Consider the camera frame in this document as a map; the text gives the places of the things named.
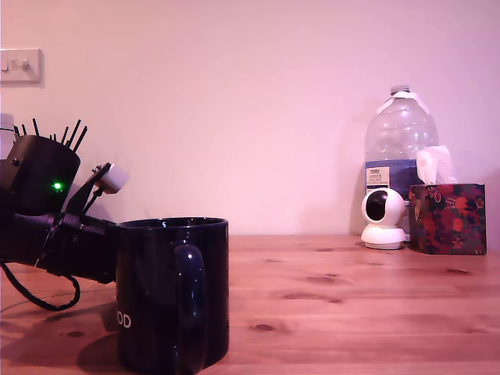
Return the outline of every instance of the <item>plastic water bottle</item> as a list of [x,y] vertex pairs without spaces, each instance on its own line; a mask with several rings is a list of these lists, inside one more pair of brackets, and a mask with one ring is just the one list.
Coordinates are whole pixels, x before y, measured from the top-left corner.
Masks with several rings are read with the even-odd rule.
[[416,153],[439,144],[434,119],[408,85],[391,88],[387,100],[366,132],[366,193],[377,188],[396,190],[405,200],[401,227],[409,241],[409,188],[423,184],[416,173]]

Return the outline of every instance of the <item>black mug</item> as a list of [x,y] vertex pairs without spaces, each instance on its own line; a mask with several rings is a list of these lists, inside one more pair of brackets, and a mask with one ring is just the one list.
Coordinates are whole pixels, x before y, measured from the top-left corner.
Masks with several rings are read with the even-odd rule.
[[228,222],[138,220],[118,226],[118,352],[142,373],[198,373],[229,349]]

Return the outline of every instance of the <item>tissue box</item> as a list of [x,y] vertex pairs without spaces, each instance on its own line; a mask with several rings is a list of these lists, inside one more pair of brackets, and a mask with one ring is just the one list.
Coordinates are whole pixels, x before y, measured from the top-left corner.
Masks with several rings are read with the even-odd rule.
[[484,185],[413,185],[410,245],[427,254],[486,254]]

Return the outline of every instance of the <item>wooden table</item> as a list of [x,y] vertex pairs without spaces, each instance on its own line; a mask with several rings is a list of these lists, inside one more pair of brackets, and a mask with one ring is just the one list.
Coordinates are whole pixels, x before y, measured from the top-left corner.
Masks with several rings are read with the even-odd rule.
[[[60,304],[70,282],[13,266]],[[203,375],[499,374],[500,252],[423,255],[358,237],[232,237],[230,352]],[[2,274],[2,375],[127,373],[116,360],[114,284],[46,312]]]

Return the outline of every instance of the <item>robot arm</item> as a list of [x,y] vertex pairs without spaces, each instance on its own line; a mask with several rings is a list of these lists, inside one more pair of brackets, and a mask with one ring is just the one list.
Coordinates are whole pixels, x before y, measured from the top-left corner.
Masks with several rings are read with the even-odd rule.
[[63,208],[79,166],[68,143],[39,135],[16,139],[0,161],[0,262],[70,279],[115,280],[116,224],[85,214],[102,192],[117,193],[128,176],[114,164],[98,166]]

